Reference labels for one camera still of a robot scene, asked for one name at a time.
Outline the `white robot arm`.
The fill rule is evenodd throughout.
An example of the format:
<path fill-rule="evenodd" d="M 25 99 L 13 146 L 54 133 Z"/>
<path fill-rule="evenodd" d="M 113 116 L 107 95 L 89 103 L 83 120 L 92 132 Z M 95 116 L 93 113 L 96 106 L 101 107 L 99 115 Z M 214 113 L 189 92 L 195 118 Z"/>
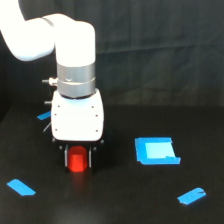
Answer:
<path fill-rule="evenodd" d="M 19 0 L 0 0 L 0 33 L 20 61 L 56 55 L 57 76 L 45 81 L 56 88 L 48 128 L 65 144 L 65 167 L 84 171 L 92 165 L 93 148 L 82 144 L 99 141 L 104 129 L 103 102 L 95 87 L 94 27 L 64 14 L 26 20 Z"/>

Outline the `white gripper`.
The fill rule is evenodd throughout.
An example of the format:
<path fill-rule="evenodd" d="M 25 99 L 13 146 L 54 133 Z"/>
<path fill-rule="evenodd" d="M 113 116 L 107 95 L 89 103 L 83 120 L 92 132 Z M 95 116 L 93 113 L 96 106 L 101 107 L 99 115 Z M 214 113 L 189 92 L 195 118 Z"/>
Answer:
<path fill-rule="evenodd" d="M 83 99 L 69 99 L 55 91 L 51 101 L 52 138 L 57 142 L 101 142 L 104 138 L 104 107 L 100 91 Z M 64 166 L 70 171 L 71 147 L 65 146 Z M 88 151 L 88 166 L 92 172 L 97 168 L 97 147 Z"/>

